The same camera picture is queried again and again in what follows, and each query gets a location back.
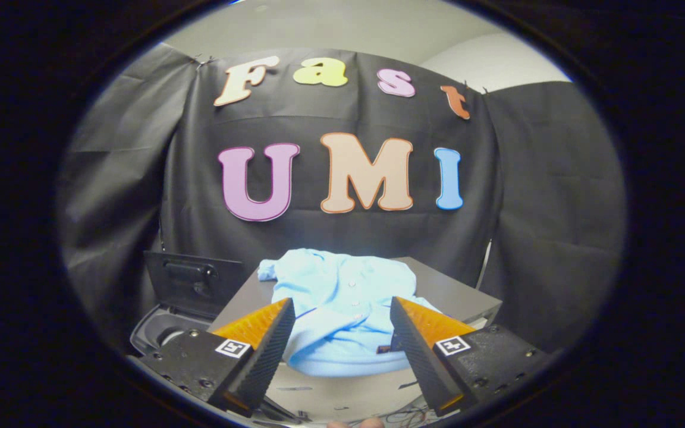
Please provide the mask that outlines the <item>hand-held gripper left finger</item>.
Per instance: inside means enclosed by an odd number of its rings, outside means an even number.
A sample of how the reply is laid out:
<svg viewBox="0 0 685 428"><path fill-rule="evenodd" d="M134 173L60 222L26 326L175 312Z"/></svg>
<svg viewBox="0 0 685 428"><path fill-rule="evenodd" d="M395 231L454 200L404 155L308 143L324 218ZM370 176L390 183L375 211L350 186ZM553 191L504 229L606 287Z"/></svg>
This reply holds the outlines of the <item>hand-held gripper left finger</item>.
<svg viewBox="0 0 685 428"><path fill-rule="evenodd" d="M187 330L140 361L183 392L250 417L274 379L295 322L294 301L283 298L213 332Z"/></svg>

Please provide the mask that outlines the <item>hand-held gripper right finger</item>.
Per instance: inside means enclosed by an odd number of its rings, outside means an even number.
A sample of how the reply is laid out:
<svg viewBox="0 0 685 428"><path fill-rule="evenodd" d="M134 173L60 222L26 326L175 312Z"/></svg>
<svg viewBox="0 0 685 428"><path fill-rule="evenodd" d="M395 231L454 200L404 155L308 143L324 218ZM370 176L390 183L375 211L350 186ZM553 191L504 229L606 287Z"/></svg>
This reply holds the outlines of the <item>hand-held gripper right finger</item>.
<svg viewBox="0 0 685 428"><path fill-rule="evenodd" d="M495 402L545 371L551 355L500 325L475 329L395 296L389 318L438 417Z"/></svg>

